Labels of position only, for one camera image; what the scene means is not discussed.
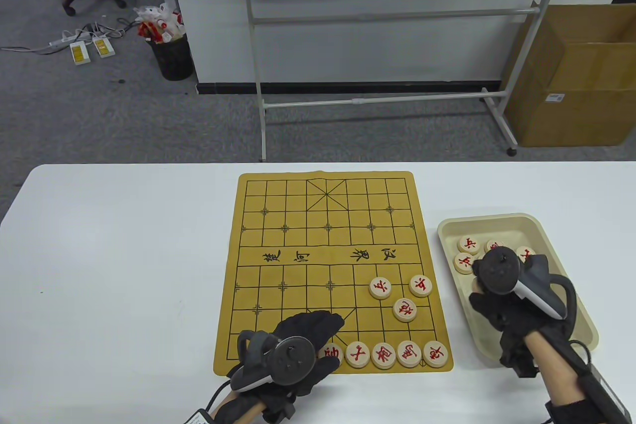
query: black trash can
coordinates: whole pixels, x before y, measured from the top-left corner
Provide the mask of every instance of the black trash can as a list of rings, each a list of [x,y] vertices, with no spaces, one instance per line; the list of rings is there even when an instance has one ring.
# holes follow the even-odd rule
[[[187,35],[169,43],[155,43],[153,41],[147,43],[157,58],[161,75],[168,81],[181,81],[189,78],[194,72],[195,65],[190,56]]]

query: hand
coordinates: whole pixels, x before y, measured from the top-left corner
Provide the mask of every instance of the hand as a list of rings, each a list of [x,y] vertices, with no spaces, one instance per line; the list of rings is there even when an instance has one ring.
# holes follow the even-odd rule
[[[468,300],[475,311],[484,315],[495,330],[502,331],[510,340],[521,342],[533,331],[557,323],[531,301],[523,300],[514,293],[495,295],[487,292],[484,294],[477,278],[473,281],[473,293]]]
[[[273,334],[280,339],[290,336],[304,336],[312,342],[318,351],[340,331],[344,324],[345,322],[340,315],[329,311],[299,313],[281,321]],[[288,389],[297,396],[305,396],[311,392],[316,384],[336,371],[339,366],[340,360],[336,357],[320,358],[305,379],[296,385],[288,386]]]
[[[304,336],[314,345],[316,351],[321,349],[332,336],[343,327],[344,320],[340,315],[329,311],[314,311],[313,313],[300,313],[283,320],[278,324],[273,334],[280,339],[290,336]],[[264,403],[266,410],[263,418],[270,424],[279,423],[283,418],[290,418],[294,412],[293,404],[296,396],[305,396],[312,388],[338,369],[340,361],[334,356],[320,358],[314,364],[313,369],[300,383],[293,386],[280,386],[273,383],[259,386],[250,391],[240,393],[235,399],[221,406],[214,416],[214,421],[220,424],[229,424],[237,421],[259,402]],[[241,364],[234,367],[229,373],[231,377]]]
[[[548,317],[529,300],[522,300],[514,293],[484,293],[477,278],[473,281],[473,293],[468,300],[473,309],[484,315],[495,330],[502,332],[499,342],[502,354],[499,362],[514,369],[520,378],[537,376],[538,368],[534,366],[533,356],[524,338],[543,326],[558,326],[558,322]]]

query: xiangqi board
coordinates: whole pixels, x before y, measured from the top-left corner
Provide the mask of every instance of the xiangqi board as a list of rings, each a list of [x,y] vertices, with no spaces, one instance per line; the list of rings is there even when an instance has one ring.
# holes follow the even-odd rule
[[[425,297],[409,281],[424,275]],[[383,277],[391,295],[379,300],[370,283]],[[396,319],[399,299],[416,306],[409,322]],[[379,369],[343,360],[340,373],[438,372],[453,367],[431,253],[410,172],[311,172],[244,174],[239,178],[230,251],[223,287],[214,372],[225,375],[238,362],[243,330],[272,332],[278,322],[307,311],[329,310],[345,320],[333,338],[342,352],[362,342],[395,351],[405,340],[427,352],[440,342],[442,367],[420,359]]]

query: metal frame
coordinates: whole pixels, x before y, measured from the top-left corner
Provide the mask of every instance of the metal frame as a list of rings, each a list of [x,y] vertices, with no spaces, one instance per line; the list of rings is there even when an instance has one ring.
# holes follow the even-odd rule
[[[539,26],[546,15],[550,0],[541,0],[538,6],[533,8],[500,9],[500,10],[456,10],[441,12],[420,12],[420,13],[388,13],[388,14],[368,14],[360,15],[338,15],[332,17],[300,17],[284,18],[254,17],[252,10],[252,0],[245,0],[247,4],[247,19],[249,22],[249,38],[252,46],[252,58],[254,60],[254,80],[256,81],[256,96],[258,103],[258,115],[261,122],[261,162],[267,160],[266,147],[266,120],[265,112],[268,109],[291,108],[299,106],[334,106],[338,104],[377,104],[377,103],[404,103],[410,101],[436,101],[439,99],[483,99],[486,107],[490,111],[497,126],[508,144],[507,154],[515,156],[518,143],[515,135],[509,128],[504,117],[504,111],[510,100],[511,94],[521,74],[525,60],[532,47],[532,43],[537,36]],[[405,21],[414,19],[434,19],[434,18],[456,18],[456,17],[488,17],[488,16],[517,16],[534,15],[532,24],[523,42],[519,56],[511,71],[506,88],[501,91],[490,92],[483,88],[481,92],[458,93],[458,94],[427,94],[419,96],[391,96],[391,97],[355,97],[353,99],[336,99],[332,101],[303,101],[300,103],[266,103],[263,99],[261,88],[261,72],[258,58],[258,48],[256,44],[256,26],[272,24],[298,24],[298,23],[336,23],[336,22],[368,22],[368,21]]]

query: gray carpet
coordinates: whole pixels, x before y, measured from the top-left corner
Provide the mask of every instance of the gray carpet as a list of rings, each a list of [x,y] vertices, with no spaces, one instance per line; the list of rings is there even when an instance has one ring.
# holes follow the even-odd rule
[[[59,0],[3,6],[2,46],[41,47],[62,29],[134,17],[110,0],[77,0],[76,17]],[[116,56],[81,67],[68,51],[0,52],[0,218],[40,164],[258,160],[254,97],[197,96],[194,77],[164,81],[149,47],[131,33],[114,40]],[[512,160],[477,101],[272,110],[268,124],[272,162]],[[636,160],[636,135],[620,147],[522,149],[513,160]]]

